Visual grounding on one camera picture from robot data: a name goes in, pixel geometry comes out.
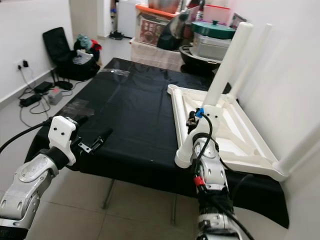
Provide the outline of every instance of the black tablecloth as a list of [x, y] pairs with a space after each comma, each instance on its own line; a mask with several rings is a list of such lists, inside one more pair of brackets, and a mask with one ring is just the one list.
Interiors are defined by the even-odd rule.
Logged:
[[[178, 144], [167, 86], [206, 91], [210, 79], [118, 58], [112, 59], [106, 68], [128, 71], [129, 75], [99, 73], [62, 113], [74, 117], [94, 112], [79, 131], [87, 142], [107, 128], [112, 128], [113, 133], [94, 156], [78, 157], [70, 169], [195, 197], [190, 170], [179, 168], [174, 162]], [[37, 133], [27, 161], [40, 149], [48, 148], [48, 130], [43, 127]], [[243, 177], [228, 171], [226, 175], [231, 191]], [[270, 177], [256, 175], [246, 180], [234, 205], [260, 213], [285, 228], [289, 226], [283, 190]]]

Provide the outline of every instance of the tile floor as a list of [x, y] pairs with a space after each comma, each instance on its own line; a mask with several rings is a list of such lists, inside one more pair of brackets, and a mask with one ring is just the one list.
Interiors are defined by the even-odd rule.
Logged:
[[[103, 45], [102, 61], [107, 64], [113, 57], [130, 60], [129, 40], [107, 39]], [[77, 94], [87, 82], [73, 91]], [[57, 106], [51, 106], [53, 116], [73, 96], [66, 96]], [[0, 111], [1, 144], [26, 129], [19, 120], [18, 100]], [[22, 118], [29, 125], [46, 119], [45, 114], [31, 115], [27, 109]], [[0, 156], [0, 196], [11, 182], [15, 170], [23, 163], [36, 132], [21, 137]], [[198, 204], [195, 199], [178, 196], [176, 226], [170, 224], [173, 195], [131, 183], [116, 181], [107, 210], [102, 204], [110, 179], [100, 176], [60, 171], [42, 197], [28, 240], [192, 240], [196, 234]], [[269, 219], [244, 209], [236, 209], [238, 217], [248, 225], [254, 236], [260, 237], [265, 226], [285, 234], [285, 230]]]

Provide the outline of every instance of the green pot lid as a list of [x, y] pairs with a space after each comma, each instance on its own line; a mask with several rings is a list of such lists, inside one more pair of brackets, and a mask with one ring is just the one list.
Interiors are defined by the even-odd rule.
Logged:
[[194, 21], [191, 29], [195, 33], [215, 39], [232, 39], [236, 32], [232, 27], [219, 25], [216, 21], [213, 23], [206, 21]]

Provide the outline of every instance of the blue connector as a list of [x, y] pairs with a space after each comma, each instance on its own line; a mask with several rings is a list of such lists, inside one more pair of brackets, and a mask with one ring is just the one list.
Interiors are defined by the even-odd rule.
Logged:
[[202, 118], [202, 114], [205, 114], [205, 110], [203, 107], [199, 108], [196, 113], [195, 116], [197, 116], [198, 118]]

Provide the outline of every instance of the metal table leg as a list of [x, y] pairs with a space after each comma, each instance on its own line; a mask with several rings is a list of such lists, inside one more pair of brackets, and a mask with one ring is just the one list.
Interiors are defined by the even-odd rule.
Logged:
[[171, 225], [176, 225], [177, 194], [173, 196], [171, 207]]
[[111, 191], [112, 191], [112, 188], [113, 188], [114, 184], [115, 184], [115, 180], [111, 179], [109, 188], [108, 188], [107, 193], [106, 193], [105, 200], [104, 200], [103, 205], [102, 205], [102, 209], [107, 209], [108, 208], [108, 204], [109, 204], [109, 200], [110, 200], [109, 198], [110, 198]]

